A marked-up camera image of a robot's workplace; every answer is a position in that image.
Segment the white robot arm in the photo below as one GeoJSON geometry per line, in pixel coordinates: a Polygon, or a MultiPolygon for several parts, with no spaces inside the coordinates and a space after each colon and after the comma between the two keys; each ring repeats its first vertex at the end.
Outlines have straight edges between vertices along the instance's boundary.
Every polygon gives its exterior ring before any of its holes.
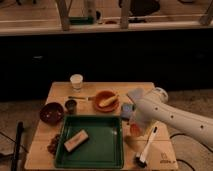
{"type": "Polygon", "coordinates": [[[213,119],[187,112],[167,104],[168,94],[155,87],[143,92],[136,88],[127,93],[136,107],[131,120],[136,124],[141,135],[144,135],[154,120],[170,125],[197,141],[213,148],[213,119]]]}

